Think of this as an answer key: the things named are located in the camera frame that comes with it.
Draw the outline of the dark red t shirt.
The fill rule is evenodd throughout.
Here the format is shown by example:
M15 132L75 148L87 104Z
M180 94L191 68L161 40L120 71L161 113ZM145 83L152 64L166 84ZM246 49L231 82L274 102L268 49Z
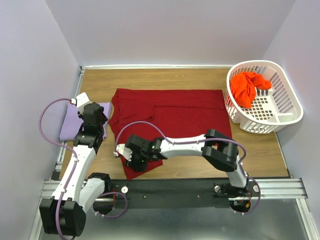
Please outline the dark red t shirt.
M131 90L119 88L112 97L109 125L124 144L131 135L152 141L165 135L189 138L214 129L228 138L232 130L221 90Z

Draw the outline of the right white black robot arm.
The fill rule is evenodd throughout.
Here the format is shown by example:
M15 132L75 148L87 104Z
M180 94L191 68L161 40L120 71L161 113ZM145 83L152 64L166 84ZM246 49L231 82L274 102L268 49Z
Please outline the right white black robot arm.
M215 187L216 193L237 198L246 196L249 182L241 167L239 146L222 133L209 129L206 134L195 137L163 136L152 141L133 134L125 144L118 144L116 151L126 159L126 165L136 172L145 171L149 162L181 156L203 157L229 178L229 183Z

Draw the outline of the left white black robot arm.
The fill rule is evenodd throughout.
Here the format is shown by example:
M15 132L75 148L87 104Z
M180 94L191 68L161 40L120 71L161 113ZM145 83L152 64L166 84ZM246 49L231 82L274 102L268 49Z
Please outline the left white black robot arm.
M107 197L111 191L110 177L93 173L85 180L89 166L104 140L104 124L108 120L104 107L90 100L71 99L82 119L70 148L71 158L57 188L39 204L42 226L46 234L62 240L79 237L85 227L87 211L97 197Z

